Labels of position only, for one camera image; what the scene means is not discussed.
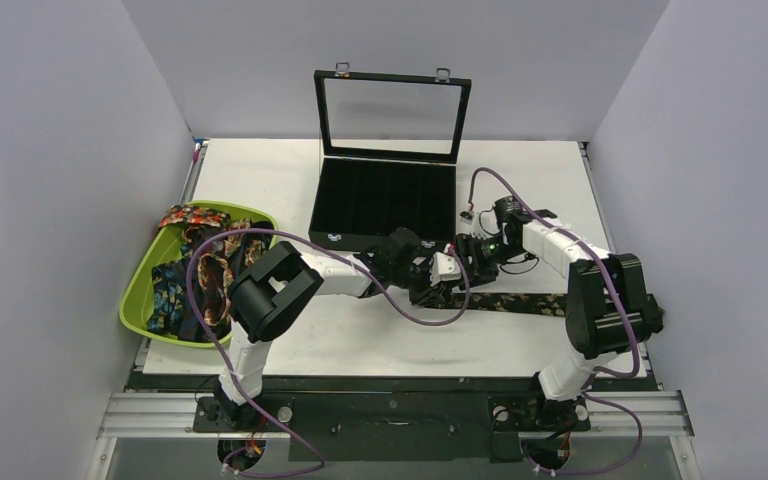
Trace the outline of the black gold floral tie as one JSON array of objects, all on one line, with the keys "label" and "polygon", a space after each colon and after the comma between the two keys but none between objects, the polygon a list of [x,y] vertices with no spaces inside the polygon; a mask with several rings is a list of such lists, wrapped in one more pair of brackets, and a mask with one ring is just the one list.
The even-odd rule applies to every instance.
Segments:
[{"label": "black gold floral tie", "polygon": [[422,305],[429,309],[459,310],[467,302],[467,310],[507,312],[550,317],[565,317],[569,307],[590,312],[597,306],[595,298],[586,299],[584,295],[553,293],[513,293],[513,292],[465,292],[445,294],[429,299]]}]

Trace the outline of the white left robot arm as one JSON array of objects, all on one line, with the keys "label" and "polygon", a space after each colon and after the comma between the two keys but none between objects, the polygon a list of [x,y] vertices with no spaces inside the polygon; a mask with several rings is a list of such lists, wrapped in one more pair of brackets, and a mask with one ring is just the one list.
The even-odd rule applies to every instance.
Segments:
[{"label": "white left robot arm", "polygon": [[231,343],[214,390],[220,418],[235,430],[255,423],[255,397],[262,392],[272,342],[289,330],[315,296],[363,299],[393,286],[419,304],[450,292],[462,278],[453,246],[425,255],[417,235],[406,228],[351,255],[313,255],[288,241],[275,244],[237,275],[228,290]]}]

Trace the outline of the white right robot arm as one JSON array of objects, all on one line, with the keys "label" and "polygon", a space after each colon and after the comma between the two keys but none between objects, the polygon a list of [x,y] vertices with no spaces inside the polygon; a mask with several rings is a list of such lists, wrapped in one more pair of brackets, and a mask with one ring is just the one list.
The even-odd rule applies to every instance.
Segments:
[{"label": "white right robot arm", "polygon": [[640,370],[639,344],[664,327],[663,313],[649,294],[640,259],[600,248],[564,225],[550,210],[533,210],[512,196],[494,205],[496,231],[459,233],[455,250],[471,286],[495,281],[516,257],[536,260],[567,282],[561,312],[567,346],[537,375],[541,389],[524,400],[526,418],[548,427],[598,373],[608,373],[619,355],[632,355],[631,375]]}]

